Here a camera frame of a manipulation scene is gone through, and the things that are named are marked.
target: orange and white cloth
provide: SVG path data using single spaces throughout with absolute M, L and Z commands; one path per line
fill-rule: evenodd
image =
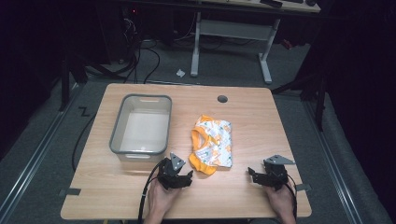
M 192 153 L 189 157 L 197 171 L 207 175 L 216 172 L 218 166 L 231 167 L 231 123 L 202 115 L 191 130 Z

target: gray carpet floor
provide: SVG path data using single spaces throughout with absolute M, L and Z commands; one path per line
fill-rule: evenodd
M 235 42 L 222 44 L 203 43 L 200 71 L 198 77 L 190 77 L 192 46 L 189 41 L 179 42 L 173 47 L 161 43 L 145 42 L 144 46 L 154 46 L 160 56 L 160 65 L 148 79 L 148 83 L 179 83 L 211 86 L 264 87 L 274 89 L 292 81 L 309 50 L 309 46 L 284 49 L 273 45 L 268 64 L 273 83 L 263 82 L 260 64 L 256 52 L 259 42 L 248 43 L 241 49 Z M 139 83 L 156 66 L 158 57 L 150 50 L 142 49 L 137 66 Z M 117 70 L 123 65 L 107 65 Z M 186 72 L 178 77 L 176 72 Z M 133 83 L 133 75 L 128 82 Z M 97 111 L 106 85 L 115 80 L 90 76 L 87 84 L 79 86 L 73 103 L 63 114 L 59 129 L 52 136 L 43 160 L 29 179 L 29 185 L 18 199 L 18 203 L 7 216 L 7 223 L 103 223 L 103 220 L 68 221 L 60 217 L 64 196 L 62 189 L 68 189 L 73 178 L 72 155 L 76 148 L 76 163 L 88 137 L 91 125 L 83 132 L 90 118 Z M 46 134 L 51 123 L 60 115 L 61 85 L 58 84 L 51 98 L 31 117 L 29 125 L 8 155 L 0 162 L 0 201 L 6 202 L 8 194 L 18 181 L 24 167 L 34 155 L 37 146 Z M 323 153 L 323 141 L 331 149 L 337 167 L 340 170 L 349 195 L 356 205 L 361 220 L 355 223 L 391 223 L 388 214 L 376 198 L 370 182 L 353 155 L 344 133 L 332 110 L 332 103 L 326 97 L 326 110 L 323 116 L 323 133 L 318 133 L 307 112 L 315 102 L 301 102 L 298 91 L 285 91 L 274 95 L 276 106 L 284 125 L 290 147 L 299 172 L 305 184 L 311 186 L 307 192 L 312 207 L 310 217 L 299 218 L 298 223 L 352 223 L 344 206 L 342 196 L 332 178 L 332 170 Z M 257 219 L 253 223 L 274 223 L 271 219 Z

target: wooden table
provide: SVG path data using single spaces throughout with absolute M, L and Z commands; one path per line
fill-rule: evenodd
M 172 98 L 167 156 L 175 152 L 186 160 L 180 174 L 192 168 L 191 129 L 203 114 L 233 125 L 233 167 L 213 175 L 194 170 L 192 184 L 184 188 L 165 218 L 274 217 L 275 213 L 248 167 L 264 173 L 263 159 L 275 154 L 294 160 L 271 92 L 265 88 L 110 84 L 83 150 L 61 216 L 64 219 L 137 219 L 141 193 L 155 163 L 120 161 L 109 148 L 122 98 L 129 93 L 165 94 Z M 219 95 L 228 98 L 218 101 Z M 296 165 L 288 173 L 301 184 Z M 298 217 L 308 217 L 311 207 L 299 191 Z M 145 205 L 143 217 L 148 212 Z

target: transparent storage container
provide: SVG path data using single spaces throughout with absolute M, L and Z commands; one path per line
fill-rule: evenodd
M 110 138 L 110 149 L 122 161 L 164 158 L 168 144 L 172 99 L 166 95 L 126 95 Z

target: hand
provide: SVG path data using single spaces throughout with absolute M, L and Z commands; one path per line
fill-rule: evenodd
M 160 224 L 180 192 L 181 189 L 164 189 L 157 178 L 153 179 L 148 191 L 149 212 L 145 224 Z
M 293 195 L 289 189 L 284 185 L 279 190 L 275 190 L 273 187 L 263 187 L 268 195 L 271 206 L 282 223 L 295 224 L 296 220 L 293 215 Z

